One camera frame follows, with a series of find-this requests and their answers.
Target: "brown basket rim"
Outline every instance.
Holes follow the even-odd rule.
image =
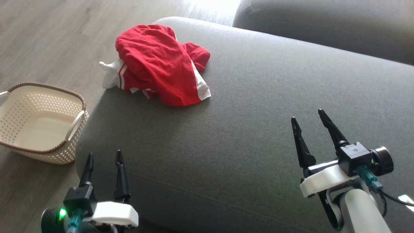
[[[57,90],[57,91],[61,91],[61,92],[64,92],[64,93],[73,95],[73,96],[77,97],[82,102],[82,110],[86,112],[86,102],[85,102],[85,99],[81,95],[79,95],[79,94],[77,94],[77,93],[75,93],[73,91],[69,91],[67,89],[64,89],[64,88],[55,87],[55,86],[48,85],[48,84],[43,84],[43,83],[24,82],[24,83],[19,83],[19,84],[16,84],[16,85],[12,86],[7,91],[8,92],[12,92],[13,90],[15,90],[15,89],[17,89],[19,87],[23,87],[23,86],[45,87],[45,88],[49,88],[49,89],[53,89],[53,90]],[[6,147],[8,147],[10,149],[20,150],[20,151],[24,151],[24,152],[28,152],[28,153],[34,153],[34,154],[41,154],[41,155],[55,152],[55,151],[59,150],[60,148],[62,148],[66,143],[67,143],[67,141],[66,140],[63,140],[59,145],[57,145],[54,148],[49,149],[49,150],[30,150],[30,149],[25,149],[23,147],[14,146],[14,145],[11,145],[11,144],[8,144],[8,143],[4,143],[4,142],[1,142],[0,141],[0,145],[6,146]]]

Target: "wooden floor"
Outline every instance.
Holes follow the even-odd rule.
[[[168,16],[231,25],[239,0],[0,0],[0,91],[24,81],[82,95],[91,112],[103,92],[98,62],[118,57],[116,37]],[[61,206],[79,179],[0,147],[1,232],[38,233],[45,208]],[[144,224],[133,232],[168,232]]]

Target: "black cable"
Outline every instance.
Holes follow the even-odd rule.
[[[380,193],[381,201],[383,201],[384,204],[384,212],[382,214],[383,217],[387,215],[387,199],[385,199],[384,195]]]
[[[380,191],[380,194],[381,194],[381,195],[384,195],[386,198],[390,199],[391,201],[397,202],[398,204],[405,205],[405,206],[412,206],[412,207],[414,207],[414,203],[409,203],[409,202],[405,202],[405,201],[400,201],[399,199],[397,199],[397,198],[395,198],[395,197],[392,197],[392,196],[390,196],[390,195],[388,195],[388,194],[384,193],[384,191],[383,191],[383,190],[381,190],[381,191]]]

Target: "laundry basket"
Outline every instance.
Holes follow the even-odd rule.
[[[76,142],[88,119],[80,95],[40,83],[20,83],[0,93],[0,105],[0,145],[49,163],[75,159]]]

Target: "sofa cushion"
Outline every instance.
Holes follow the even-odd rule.
[[[242,0],[233,26],[414,65],[412,0]]]
[[[318,162],[335,158],[323,108],[350,142],[386,146],[395,171],[380,177],[393,196],[414,194],[414,66],[280,36],[171,17],[181,43],[211,52],[202,74],[212,97],[174,108],[106,90],[79,137],[81,173],[111,199],[121,149],[131,203],[142,219],[183,233],[333,231],[317,197],[304,198],[290,119],[297,117]],[[388,204],[394,232],[414,227]]]

